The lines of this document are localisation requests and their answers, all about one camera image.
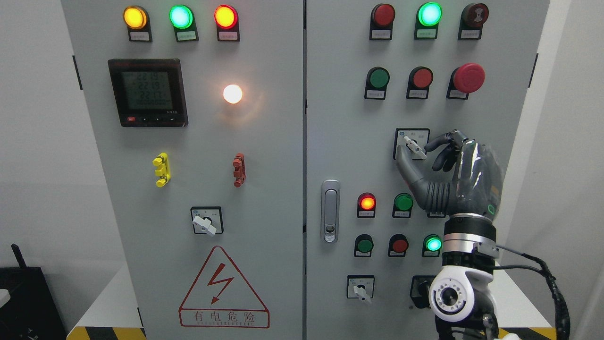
digital power meter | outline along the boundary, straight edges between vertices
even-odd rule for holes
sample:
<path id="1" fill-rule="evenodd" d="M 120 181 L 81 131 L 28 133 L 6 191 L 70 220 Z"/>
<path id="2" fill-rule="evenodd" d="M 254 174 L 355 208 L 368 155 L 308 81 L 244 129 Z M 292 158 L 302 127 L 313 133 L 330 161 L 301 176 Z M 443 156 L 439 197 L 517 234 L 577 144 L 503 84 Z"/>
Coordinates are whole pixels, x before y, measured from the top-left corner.
<path id="1" fill-rule="evenodd" d="M 111 59 L 108 64 L 122 126 L 187 126 L 179 59 Z"/>

yellow terminal block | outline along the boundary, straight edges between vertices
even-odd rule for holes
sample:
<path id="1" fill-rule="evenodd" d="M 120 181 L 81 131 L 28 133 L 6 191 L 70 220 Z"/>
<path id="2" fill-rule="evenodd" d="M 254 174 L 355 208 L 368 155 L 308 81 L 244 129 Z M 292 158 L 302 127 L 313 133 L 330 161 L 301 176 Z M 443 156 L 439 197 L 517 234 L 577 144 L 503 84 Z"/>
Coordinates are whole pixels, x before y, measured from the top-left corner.
<path id="1" fill-rule="evenodd" d="M 172 175 L 170 175 L 170 163 L 168 163 L 168 154 L 165 152 L 160 153 L 153 160 L 153 165 L 156 166 L 155 175 L 159 177 L 155 184 L 158 188 L 163 187 L 169 181 Z"/>

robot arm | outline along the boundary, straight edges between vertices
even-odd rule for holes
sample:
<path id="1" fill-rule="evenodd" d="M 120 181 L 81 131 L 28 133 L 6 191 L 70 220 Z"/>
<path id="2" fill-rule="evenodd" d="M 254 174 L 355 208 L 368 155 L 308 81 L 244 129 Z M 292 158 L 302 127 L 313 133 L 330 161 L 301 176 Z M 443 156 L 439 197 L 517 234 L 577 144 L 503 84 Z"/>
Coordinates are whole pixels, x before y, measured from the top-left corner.
<path id="1" fill-rule="evenodd" d="M 477 329 L 488 340 L 498 337 L 496 307 L 488 284 L 498 257 L 493 219 L 501 200 L 502 175 L 490 148 L 467 138 L 459 130 L 437 137 L 426 145 L 434 151 L 446 145 L 432 170 L 450 171 L 451 181 L 425 178 L 413 162 L 417 148 L 398 146 L 399 172 L 417 204 L 433 214 L 449 216 L 445 223 L 443 267 L 429 290 L 440 340 L 453 340 L 451 327 Z"/>

black cable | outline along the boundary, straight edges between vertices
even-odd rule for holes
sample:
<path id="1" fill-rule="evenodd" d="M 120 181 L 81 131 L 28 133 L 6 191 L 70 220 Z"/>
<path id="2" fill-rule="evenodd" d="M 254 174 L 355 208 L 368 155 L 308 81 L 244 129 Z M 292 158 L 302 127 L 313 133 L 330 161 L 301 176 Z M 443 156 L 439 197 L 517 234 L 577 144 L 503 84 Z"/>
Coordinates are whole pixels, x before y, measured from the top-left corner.
<path id="1" fill-rule="evenodd" d="M 534 261 L 541 266 L 541 270 L 539 270 L 535 267 L 531 267 L 531 266 L 500 266 L 500 267 L 493 267 L 492 269 L 516 269 L 516 268 L 519 268 L 519 269 L 532 270 L 534 272 L 541 274 L 541 276 L 543 276 L 545 278 L 545 282 L 547 283 L 547 286 L 549 287 L 550 292 L 551 292 L 551 298 L 554 300 L 554 309 L 556 311 L 556 339 L 557 340 L 568 340 L 568 338 L 570 337 L 570 314 L 568 313 L 568 306 L 566 304 L 566 300 L 564 300 L 564 296 L 562 295 L 562 292 L 560 292 L 560 289 L 558 288 L 558 286 L 556 284 L 556 277 L 554 277 L 551 274 L 551 271 L 547 267 L 547 264 L 545 263 L 545 261 L 538 257 L 534 257 L 527 253 L 521 253 L 521 252 L 518 252 L 517 250 L 513 250 L 508 247 L 499 246 L 499 245 L 497 245 L 497 247 L 505 249 L 505 250 L 515 253 L 517 255 L 520 255 L 531 261 Z"/>

warning sign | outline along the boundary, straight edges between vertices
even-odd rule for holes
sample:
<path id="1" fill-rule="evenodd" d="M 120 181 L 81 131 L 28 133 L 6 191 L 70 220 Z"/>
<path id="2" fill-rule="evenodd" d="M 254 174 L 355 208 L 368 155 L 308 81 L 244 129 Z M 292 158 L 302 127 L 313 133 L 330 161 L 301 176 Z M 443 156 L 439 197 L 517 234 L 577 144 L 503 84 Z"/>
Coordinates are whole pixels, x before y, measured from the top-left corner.
<path id="1" fill-rule="evenodd" d="M 178 313 L 183 327 L 270 327 L 268 309 L 220 246 L 212 248 Z"/>

